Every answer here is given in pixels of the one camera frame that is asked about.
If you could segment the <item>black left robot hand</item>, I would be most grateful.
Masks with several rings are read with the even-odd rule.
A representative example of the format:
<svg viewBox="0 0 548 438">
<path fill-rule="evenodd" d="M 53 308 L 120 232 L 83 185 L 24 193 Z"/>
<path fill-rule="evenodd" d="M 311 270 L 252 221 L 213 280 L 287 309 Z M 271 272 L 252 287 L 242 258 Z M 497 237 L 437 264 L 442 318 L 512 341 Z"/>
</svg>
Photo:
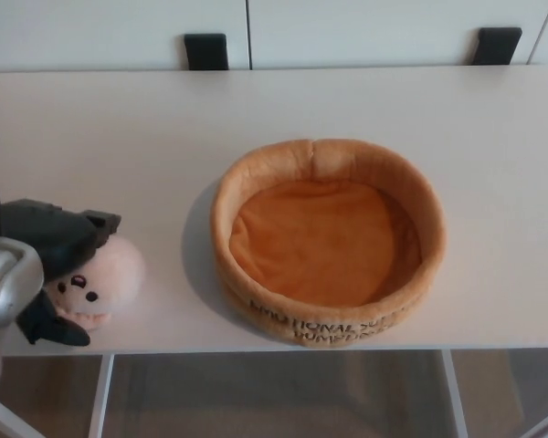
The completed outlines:
<svg viewBox="0 0 548 438">
<path fill-rule="evenodd" d="M 118 214 L 94 210 L 76 213 L 30 199 L 0 206 L 0 231 L 4 237 L 36 250 L 45 283 L 59 280 L 86 265 L 96 250 L 117 232 L 120 223 Z M 40 339 L 67 346 L 90 344 L 86 329 L 57 313 L 45 287 L 16 312 L 16 324 L 31 344 Z"/>
</svg>

